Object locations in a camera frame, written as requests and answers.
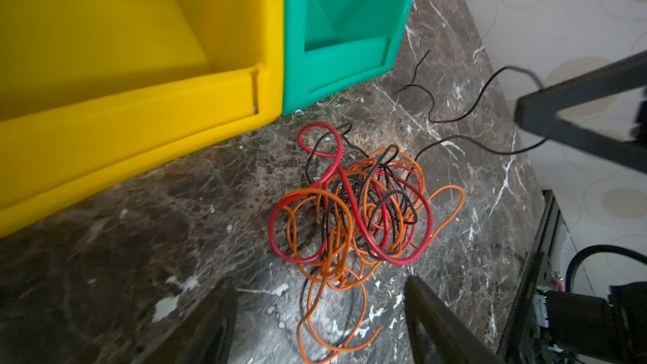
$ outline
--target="teal plastic bin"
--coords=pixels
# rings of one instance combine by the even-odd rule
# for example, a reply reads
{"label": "teal plastic bin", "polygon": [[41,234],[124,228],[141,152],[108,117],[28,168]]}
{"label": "teal plastic bin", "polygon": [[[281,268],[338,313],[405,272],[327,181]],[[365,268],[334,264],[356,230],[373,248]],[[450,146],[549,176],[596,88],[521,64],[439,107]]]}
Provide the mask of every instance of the teal plastic bin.
{"label": "teal plastic bin", "polygon": [[283,113],[390,70],[413,0],[285,0]]}

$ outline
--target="wire pile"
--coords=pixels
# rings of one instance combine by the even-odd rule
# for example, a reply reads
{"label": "wire pile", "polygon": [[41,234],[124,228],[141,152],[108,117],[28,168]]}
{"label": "wire pile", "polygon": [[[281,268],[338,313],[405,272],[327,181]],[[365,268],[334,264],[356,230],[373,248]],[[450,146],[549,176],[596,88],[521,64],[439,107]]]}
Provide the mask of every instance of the wire pile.
{"label": "wire pile", "polygon": [[[284,195],[272,211],[269,222],[269,240],[274,253],[288,262],[296,263],[303,275],[310,280],[306,302],[306,313],[297,326],[297,341],[306,363],[327,363],[342,352],[358,351],[370,344],[378,336],[378,327],[368,341],[349,346],[366,314],[366,288],[364,283],[372,276],[379,265],[386,261],[403,266],[414,262],[438,235],[439,231],[457,214],[463,205],[465,192],[455,185],[447,185],[425,196],[425,178],[422,168],[412,158],[400,153],[395,145],[378,149],[368,155],[348,141],[345,134],[350,124],[345,124],[344,133],[339,133],[326,123],[312,123],[304,126],[297,136],[299,145],[309,153],[306,163],[306,177],[311,185]],[[322,135],[313,148],[303,141],[303,134],[321,127],[328,132]],[[324,139],[334,137],[336,151],[319,151]],[[360,151],[366,158],[350,165],[341,166],[344,156],[344,142]],[[315,156],[332,159],[325,173],[313,181],[309,167]],[[437,228],[433,228],[430,201],[436,194],[446,189],[461,193],[456,210]],[[300,209],[308,205],[316,206],[316,217],[321,230],[321,246],[311,256],[303,256],[298,246],[298,217]],[[287,213],[285,237],[289,250],[284,252],[277,244],[274,225],[280,212]],[[414,239],[416,229],[424,227],[422,238]],[[359,259],[359,271],[352,269],[353,261]],[[314,271],[306,270],[306,264]],[[319,288],[314,294],[315,285]],[[362,314],[355,327],[341,345],[325,342],[314,329],[311,316],[319,303],[326,287],[336,291],[348,290],[359,286],[364,296]],[[303,348],[301,331],[307,323],[312,335],[331,353],[323,360],[311,361]]]}

